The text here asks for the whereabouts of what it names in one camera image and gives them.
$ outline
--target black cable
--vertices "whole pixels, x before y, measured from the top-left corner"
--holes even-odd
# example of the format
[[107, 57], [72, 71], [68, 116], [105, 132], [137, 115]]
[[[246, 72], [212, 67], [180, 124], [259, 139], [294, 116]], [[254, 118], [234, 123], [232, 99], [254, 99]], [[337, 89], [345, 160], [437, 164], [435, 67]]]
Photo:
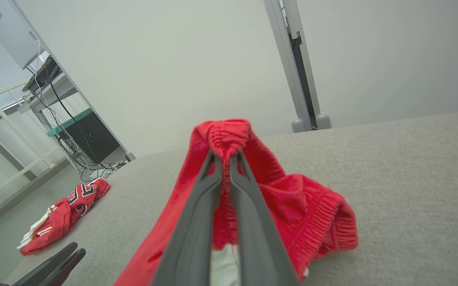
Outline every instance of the black cable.
[[91, 180], [91, 178], [90, 178], [89, 181], [86, 181], [85, 179], [83, 179], [83, 178], [82, 178], [82, 175], [83, 175], [83, 174], [84, 174], [84, 172], [81, 172], [81, 173], [80, 173], [80, 179], [81, 179], [81, 181], [83, 181], [84, 183], [91, 183], [91, 182], [93, 181], [93, 180]]
[[60, 97], [58, 96], [58, 93], [56, 93], [56, 89], [54, 89], [54, 85], [52, 85], [52, 80], [50, 79], [50, 76], [49, 76], [49, 71], [47, 70], [47, 62], [49, 62], [49, 58], [50, 56], [47, 57], [47, 60], [45, 60], [45, 74], [47, 75], [47, 80], [49, 81], [49, 84], [50, 84], [50, 87], [52, 88], [52, 91], [54, 92], [54, 95], [56, 95], [56, 98], [58, 98], [58, 101], [60, 102], [61, 106], [63, 107], [63, 109], [65, 109], [65, 111], [68, 113], [68, 115], [72, 118], [72, 120], [76, 123], [77, 127], [79, 128], [80, 132], [82, 132], [82, 136], [84, 136], [84, 139], [86, 140], [86, 145], [87, 145], [87, 149], [89, 150], [89, 152], [91, 153], [91, 156], [93, 156], [93, 159], [95, 159], [95, 154], [93, 153], [93, 151], [91, 150], [91, 147], [89, 146], [89, 142], [88, 142], [88, 139], [87, 139], [87, 136], [86, 136], [86, 133], [84, 132], [84, 130], [82, 129], [82, 127], [80, 126], [80, 124], [77, 122], [77, 120], [75, 120], [75, 118], [73, 118], [73, 116], [70, 114], [70, 112], [68, 111], [68, 109], [65, 107], [65, 105], [62, 103]]
[[[59, 102], [61, 103], [61, 105], [63, 106], [63, 108], [65, 109], [65, 111], [68, 113], [68, 115], [75, 121], [75, 123], [78, 124], [78, 122], [71, 116], [71, 114], [70, 114], [70, 113], [68, 112], [68, 110], [65, 108], [65, 105], [63, 105], [63, 103], [61, 102], [60, 98], [58, 97], [58, 94], [56, 93], [56, 90], [54, 89], [54, 87], [53, 87], [53, 85], [52, 85], [52, 82], [51, 82], [51, 80], [50, 80], [49, 72], [47, 71], [47, 66], [45, 66], [45, 72], [46, 72], [46, 74], [47, 74], [47, 79], [48, 79], [49, 82], [50, 82], [50, 85], [51, 85], [51, 87], [52, 87], [52, 90], [53, 90], [54, 94], [56, 95], [56, 97], [58, 98]], [[36, 115], [38, 121], [40, 121], [40, 122], [43, 123], [43, 124], [49, 125], [50, 127], [54, 128], [54, 129], [57, 129], [58, 127], [60, 127], [60, 128], [62, 129], [62, 132], [67, 132], [66, 129], [62, 126], [62, 124], [59, 123], [59, 121], [58, 121], [58, 116], [56, 115], [56, 111], [54, 111], [52, 108], [49, 107], [48, 104], [45, 104], [45, 103], [42, 101], [42, 99], [41, 99], [41, 96], [42, 96], [42, 89], [41, 89], [40, 86], [38, 86], [38, 88], [40, 88], [40, 94], [37, 96], [38, 100], [40, 101], [40, 103], [42, 103], [43, 106], [45, 106], [45, 108], [49, 109], [49, 111], [50, 111], [50, 113], [51, 113], [51, 115], [52, 115], [52, 117], [53, 117], [53, 119], [54, 119], [54, 121], [56, 122], [57, 125], [55, 126], [55, 125], [51, 125], [50, 123], [43, 122], [43, 121], [40, 119], [40, 116], [38, 116], [38, 114], [35, 112], [35, 110], [32, 109], [32, 110], [33, 110], [33, 113]], [[73, 149], [72, 147], [70, 147], [70, 146], [68, 145], [68, 143], [65, 141], [65, 139], [63, 139], [63, 141], [65, 141], [67, 147], [68, 147], [68, 148], [71, 150], [71, 152], [73, 153], [73, 154], [71, 154], [71, 152], [69, 152], [69, 150], [67, 150], [67, 149], [65, 148], [65, 146], [63, 146], [63, 144], [61, 144], [61, 142], [60, 142], [60, 137], [59, 137], [59, 136], [57, 137], [57, 139], [58, 139], [58, 144], [59, 144], [59, 145], [61, 146], [61, 148], [68, 154], [68, 156], [70, 157], [70, 159], [71, 159], [72, 161], [76, 162], [79, 166], [82, 167], [82, 170], [80, 171], [80, 179], [81, 179], [82, 181], [84, 181], [84, 182], [90, 182], [90, 181], [85, 181], [85, 180], [82, 178], [82, 175], [84, 174], [84, 171], [85, 171], [85, 170], [90, 170], [90, 171], [91, 171], [91, 169], [89, 168], [89, 167], [91, 167], [91, 166], [95, 166], [95, 167], [98, 169], [98, 166], [101, 165], [102, 168], [105, 169], [104, 172], [105, 172], [106, 170], [109, 170], [108, 168], [106, 168], [104, 165], [102, 165], [102, 164], [100, 164], [100, 163], [91, 163], [91, 164], [90, 164], [90, 163], [87, 163], [87, 162], [86, 162], [86, 164], [84, 164], [84, 162], [82, 162], [82, 159], [80, 159], [80, 160], [78, 159], [79, 156], [83, 156], [82, 153], [80, 153], [80, 152], [76, 151], [75, 149]], [[89, 148], [89, 151], [91, 152], [91, 154], [93, 154], [93, 152], [91, 151], [91, 148], [89, 147], [89, 144], [88, 144], [88, 148]]]

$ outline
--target desk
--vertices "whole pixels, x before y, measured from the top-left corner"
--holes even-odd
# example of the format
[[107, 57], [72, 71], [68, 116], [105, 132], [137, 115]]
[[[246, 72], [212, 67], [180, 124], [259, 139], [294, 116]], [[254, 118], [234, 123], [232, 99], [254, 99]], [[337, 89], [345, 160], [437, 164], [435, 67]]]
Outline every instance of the desk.
[[[71, 81], [69, 81], [69, 79], [65, 76], [65, 73], [62, 73], [59, 76], [57, 76], [52, 81], [52, 84], [54, 85], [54, 89], [56, 90], [56, 93], [58, 94], [60, 99], [65, 99], [77, 92], [77, 89], [75, 89]], [[47, 87], [45, 87], [45, 89], [43, 89], [41, 100], [42, 102], [49, 104], [49, 105], [53, 105], [54, 103], [57, 103], [59, 101], [56, 95], [54, 94], [54, 91], [50, 87], [50, 85], [48, 85]], [[51, 132], [52, 128], [50, 125], [48, 125], [49, 121], [47, 120], [47, 118], [45, 117], [45, 115], [42, 112], [42, 110], [45, 108], [45, 105], [43, 105], [42, 102], [40, 102], [37, 96], [34, 96], [33, 99], [31, 99], [31, 101], [22, 103], [22, 105], [17, 110], [19, 111], [20, 114], [28, 112], [29, 110], [33, 110], [33, 113], [35, 113], [39, 117], [42, 125], [45, 127], [45, 130], [47, 132]], [[61, 146], [58, 141], [56, 140], [53, 140], [53, 141], [61, 149], [63, 149], [63, 146]], [[67, 155], [67, 159], [70, 162], [70, 164], [74, 167], [76, 171], [78, 171], [79, 170], [78, 166], [70, 159], [69, 154], [66, 154], [66, 155]]]
[[[56, 90], [56, 93], [58, 94], [60, 99], [65, 99], [72, 94], [75, 94], [77, 92], [77, 89], [73, 86], [73, 84], [68, 80], [68, 78], [65, 76], [64, 73], [60, 74], [57, 76], [53, 81], [52, 84], [54, 85], [54, 89]], [[58, 98], [54, 94], [52, 88], [50, 85], [45, 87], [45, 89], [42, 91], [42, 101], [45, 103], [47, 102], [49, 105], [53, 105], [54, 103], [58, 102]], [[31, 99], [31, 102], [26, 102], [23, 103], [19, 108], [19, 113], [23, 114], [24, 112], [27, 112], [31, 109], [33, 109], [34, 113], [42, 112], [42, 110], [45, 108], [45, 105], [43, 105], [40, 100], [35, 96], [33, 99]]]

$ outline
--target metal frame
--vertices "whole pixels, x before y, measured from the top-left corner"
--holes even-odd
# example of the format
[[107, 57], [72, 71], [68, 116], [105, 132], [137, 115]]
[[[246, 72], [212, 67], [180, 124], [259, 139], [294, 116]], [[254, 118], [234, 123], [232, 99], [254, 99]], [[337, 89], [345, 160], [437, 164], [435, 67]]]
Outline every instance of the metal frame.
[[282, 0], [284, 3], [285, 13], [287, 14], [287, 25], [291, 31], [293, 39], [301, 38], [300, 51], [303, 58], [303, 67], [305, 75], [307, 76], [307, 83], [309, 84], [309, 91], [311, 93], [312, 106], [316, 116], [320, 115], [318, 94], [316, 93], [316, 85], [314, 84], [314, 76], [312, 74], [311, 60], [309, 58], [309, 51], [307, 50], [307, 40], [303, 35], [303, 26], [301, 25], [300, 11], [296, 0]]
[[[291, 95], [293, 96], [296, 113], [298, 114], [298, 117], [303, 120], [305, 128], [307, 128], [307, 130], [312, 130], [311, 120], [307, 110], [307, 103], [305, 102], [305, 96], [300, 81], [300, 75], [298, 73], [298, 68], [296, 67], [293, 49], [289, 40], [289, 33], [287, 32], [287, 29], [289, 28], [293, 39], [298, 37], [297, 32], [299, 32], [300, 35], [303, 35], [303, 27], [301, 26], [298, 5], [296, 0], [283, 0], [285, 13], [287, 15], [288, 27], [286, 27], [279, 0], [264, 0], [264, 4], [270, 20], [273, 36], [275, 36], [278, 52], [280, 54], [280, 58], [282, 59], [282, 65], [284, 66], [285, 76], [287, 78], [287, 82], [289, 83], [289, 89], [291, 90]], [[316, 93], [316, 86], [314, 85], [311, 62], [307, 51], [307, 43], [303, 38], [301, 38], [301, 41], [300, 51], [303, 58], [305, 74], [307, 76], [307, 83], [309, 84], [309, 92], [311, 93], [314, 115], [317, 116], [320, 114], [319, 101]]]

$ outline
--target white cable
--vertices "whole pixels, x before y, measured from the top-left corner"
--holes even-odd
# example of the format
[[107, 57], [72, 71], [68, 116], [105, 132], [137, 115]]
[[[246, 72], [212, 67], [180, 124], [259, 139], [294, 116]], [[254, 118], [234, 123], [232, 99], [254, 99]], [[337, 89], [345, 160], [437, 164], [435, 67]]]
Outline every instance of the white cable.
[[116, 163], [114, 163], [114, 164], [112, 165], [111, 168], [112, 168], [113, 170], [111, 171], [111, 173], [109, 174], [109, 176], [107, 176], [107, 179], [109, 179], [110, 176], [112, 176], [117, 170], [119, 170], [119, 169], [122, 167], [122, 166], [120, 166], [120, 164], [122, 164], [123, 162], [124, 162], [124, 161], [118, 161], [118, 162], [116, 162]]
[[[49, 105], [49, 103], [47, 102], [47, 99], [45, 97], [42, 96], [42, 87], [40, 87], [40, 85], [38, 84], [38, 80], [37, 80], [37, 76], [38, 76], [38, 64], [39, 64], [39, 60], [40, 60], [40, 47], [41, 47], [41, 43], [39, 42], [38, 43], [38, 56], [37, 56], [37, 67], [36, 67], [36, 72], [35, 72], [35, 83], [37, 84], [37, 87], [38, 87], [38, 92], [39, 94], [37, 96], [39, 96], [40, 99], [43, 99], [45, 101], [45, 104], [46, 104], [46, 107], [49, 107], [51, 110], [52, 110], [52, 107]], [[51, 116], [54, 118], [55, 121], [59, 122], [58, 120], [58, 117], [56, 115], [54, 115], [53, 112], [51, 112]], [[62, 124], [58, 124], [59, 127], [68, 135], [68, 137], [70, 138], [70, 140], [72, 141], [72, 144], [75, 145], [76, 149], [77, 149], [77, 152], [80, 154], [80, 159], [84, 161], [84, 163], [86, 164], [86, 168], [89, 169], [88, 167], [88, 164], [87, 164], [87, 161], [86, 159], [84, 159], [84, 154], [82, 154], [82, 152], [80, 152], [79, 150], [79, 145], [77, 143], [75, 143], [73, 137], [66, 131], [66, 129], [62, 126]]]

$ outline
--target floor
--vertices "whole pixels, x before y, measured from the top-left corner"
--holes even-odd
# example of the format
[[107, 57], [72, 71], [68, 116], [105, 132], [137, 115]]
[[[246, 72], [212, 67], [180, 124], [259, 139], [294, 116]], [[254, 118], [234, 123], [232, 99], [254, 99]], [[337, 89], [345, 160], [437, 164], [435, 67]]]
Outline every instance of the floor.
[[[124, 154], [118, 148], [103, 162], [125, 160]], [[40, 219], [49, 206], [66, 197], [75, 185], [81, 183], [79, 174], [67, 166], [0, 218], [0, 283], [24, 258], [16, 247], [22, 236], [29, 231], [29, 226]]]

